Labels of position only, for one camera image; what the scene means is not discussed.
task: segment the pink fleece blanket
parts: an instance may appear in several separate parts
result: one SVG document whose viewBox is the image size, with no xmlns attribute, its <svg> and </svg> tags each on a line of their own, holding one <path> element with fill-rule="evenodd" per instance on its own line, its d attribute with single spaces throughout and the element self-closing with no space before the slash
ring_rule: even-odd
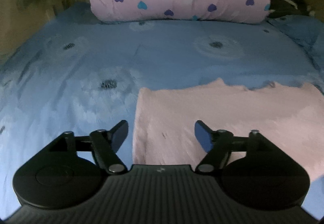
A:
<svg viewBox="0 0 324 224">
<path fill-rule="evenodd" d="M 313 85 L 248 90 L 221 79 L 185 90 L 139 93 L 133 135 L 134 164 L 190 164 L 206 155 L 194 136 L 202 120 L 211 129 L 248 136 L 257 129 L 308 172 L 324 174 L 324 97 Z M 234 161 L 244 153 L 233 153 Z"/>
</svg>

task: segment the bed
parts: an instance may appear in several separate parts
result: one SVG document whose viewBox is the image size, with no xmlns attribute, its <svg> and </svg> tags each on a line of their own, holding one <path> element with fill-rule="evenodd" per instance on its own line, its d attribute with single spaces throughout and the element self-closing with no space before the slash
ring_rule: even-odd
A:
<svg viewBox="0 0 324 224">
<path fill-rule="evenodd" d="M 15 171 L 64 131 L 88 135 L 127 120 L 129 135 L 118 155 L 130 167 L 141 87 L 183 89 L 222 78 L 249 89 L 276 81 L 294 87 L 310 82 L 323 90 L 321 71 L 306 53 L 310 47 L 298 45 L 294 32 L 288 37 L 274 25 L 105 24 L 87 3 L 59 14 L 1 66 L 1 218 L 19 207 L 11 184 Z M 91 160 L 91 155 L 79 155 Z"/>
</svg>

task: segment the metal rivet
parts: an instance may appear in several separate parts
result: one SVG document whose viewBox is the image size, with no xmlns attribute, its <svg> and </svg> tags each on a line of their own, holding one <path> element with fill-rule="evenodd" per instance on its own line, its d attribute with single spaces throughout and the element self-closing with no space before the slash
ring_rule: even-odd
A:
<svg viewBox="0 0 324 224">
<path fill-rule="evenodd" d="M 198 167 L 198 170 L 203 173 L 210 173 L 214 171 L 214 167 L 210 164 L 202 164 Z"/>
<path fill-rule="evenodd" d="M 120 173 L 125 170 L 125 167 L 121 164 L 113 164 L 109 167 L 109 171 L 113 173 Z"/>
</svg>

